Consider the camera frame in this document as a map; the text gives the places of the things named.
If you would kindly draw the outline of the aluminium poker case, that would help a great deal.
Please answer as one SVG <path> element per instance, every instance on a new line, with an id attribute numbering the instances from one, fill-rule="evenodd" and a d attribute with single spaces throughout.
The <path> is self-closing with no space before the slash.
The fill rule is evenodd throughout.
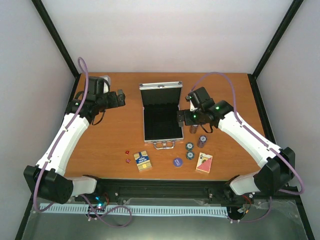
<path id="1" fill-rule="evenodd" d="M 156 150 L 173 149 L 184 139 L 177 121 L 183 88 L 181 81 L 141 83 L 143 138 Z"/>

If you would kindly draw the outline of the teal poker chip stack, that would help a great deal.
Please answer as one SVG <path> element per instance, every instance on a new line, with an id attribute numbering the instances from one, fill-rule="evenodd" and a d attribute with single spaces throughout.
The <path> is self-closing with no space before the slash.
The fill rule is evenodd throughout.
<path id="1" fill-rule="evenodd" d="M 194 148 L 194 144 L 192 142 L 187 142 L 185 148 L 187 151 L 192 151 Z"/>
<path id="2" fill-rule="evenodd" d="M 193 159 L 195 158 L 195 153 L 194 153 L 193 151 L 188 151 L 188 152 L 186 153 L 186 158 L 187 158 L 188 160 L 193 160 Z"/>

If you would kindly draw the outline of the brown poker chip stack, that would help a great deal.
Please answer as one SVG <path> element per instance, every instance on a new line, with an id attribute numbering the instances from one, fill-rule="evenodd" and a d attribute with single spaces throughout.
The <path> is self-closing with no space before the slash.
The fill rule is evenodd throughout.
<path id="1" fill-rule="evenodd" d="M 189 128 L 189 132 L 191 134 L 195 134 L 197 132 L 197 130 L 198 130 L 198 127 L 199 127 L 198 125 L 191 125 L 190 128 Z"/>

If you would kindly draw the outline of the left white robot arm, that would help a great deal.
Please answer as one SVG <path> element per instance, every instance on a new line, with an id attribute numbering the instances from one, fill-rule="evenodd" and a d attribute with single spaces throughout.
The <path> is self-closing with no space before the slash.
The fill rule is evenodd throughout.
<path id="1" fill-rule="evenodd" d="M 95 117 L 107 109 L 125 106 L 125 98 L 119 89 L 87 96 L 85 101 L 75 98 L 67 105 L 62 125 L 52 144 L 35 166 L 28 165 L 23 172 L 35 201 L 42 198 L 65 204 L 69 198 L 82 194 L 95 202 L 103 198 L 104 188 L 97 184 L 97 177 L 66 178 L 66 168 L 78 141 Z"/>

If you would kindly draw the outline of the purple poker chip stack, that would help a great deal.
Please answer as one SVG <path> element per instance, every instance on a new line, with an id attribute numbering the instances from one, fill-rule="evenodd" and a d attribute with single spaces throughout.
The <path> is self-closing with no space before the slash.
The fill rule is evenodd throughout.
<path id="1" fill-rule="evenodd" d="M 201 135 L 198 139 L 197 146 L 199 148 L 203 148 L 206 145 L 207 137 L 205 135 Z"/>

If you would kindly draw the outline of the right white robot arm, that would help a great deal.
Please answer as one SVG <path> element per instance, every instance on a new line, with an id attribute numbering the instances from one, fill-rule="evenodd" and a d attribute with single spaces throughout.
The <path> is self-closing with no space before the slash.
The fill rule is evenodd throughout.
<path id="1" fill-rule="evenodd" d="M 233 138 L 255 160 L 260 170 L 239 175 L 230 180 L 229 188 L 236 195 L 261 192 L 269 197 L 277 192 L 286 192 L 285 185 L 295 176 L 295 153 L 267 140 L 247 124 L 234 108 L 222 100 L 204 109 L 179 110 L 179 126 L 209 124 Z"/>

